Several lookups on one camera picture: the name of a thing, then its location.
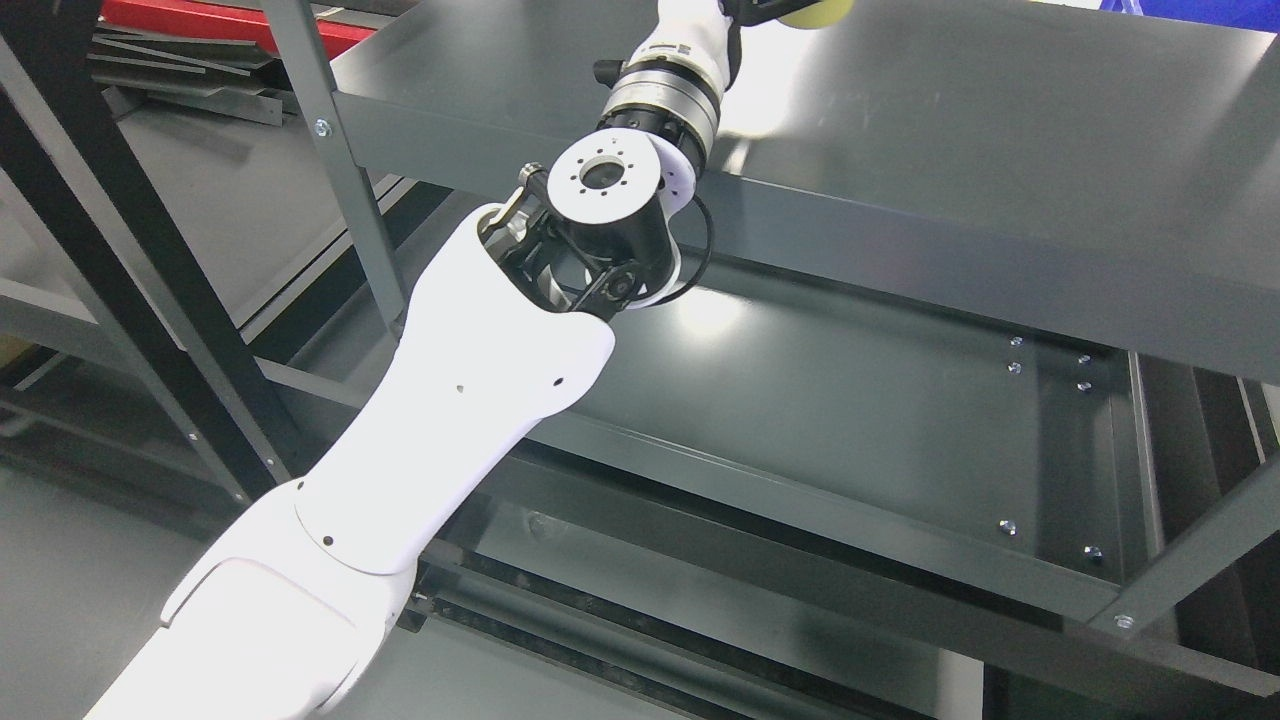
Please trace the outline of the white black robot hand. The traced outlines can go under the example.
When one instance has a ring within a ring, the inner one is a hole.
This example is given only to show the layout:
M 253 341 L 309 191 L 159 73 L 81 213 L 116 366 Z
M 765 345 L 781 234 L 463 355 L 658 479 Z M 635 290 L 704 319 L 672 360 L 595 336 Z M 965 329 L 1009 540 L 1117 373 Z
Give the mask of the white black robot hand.
M 733 82 L 740 61 L 739 29 L 780 19 L 812 1 L 659 1 L 655 28 L 635 49 L 626 68 L 668 61 L 690 69 L 717 97 Z

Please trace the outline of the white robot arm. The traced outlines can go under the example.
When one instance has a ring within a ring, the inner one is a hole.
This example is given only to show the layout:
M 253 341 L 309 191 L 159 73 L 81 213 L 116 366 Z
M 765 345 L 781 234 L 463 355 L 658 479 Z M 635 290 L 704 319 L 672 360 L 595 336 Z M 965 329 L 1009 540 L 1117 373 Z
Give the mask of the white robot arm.
M 694 197 L 730 64 L 649 41 L 595 73 L 611 87 L 596 129 L 454 228 L 358 415 L 210 546 L 88 717 L 332 711 L 390 634 L 429 541 L 594 386 L 614 348 L 609 319 L 669 297 L 668 223 Z

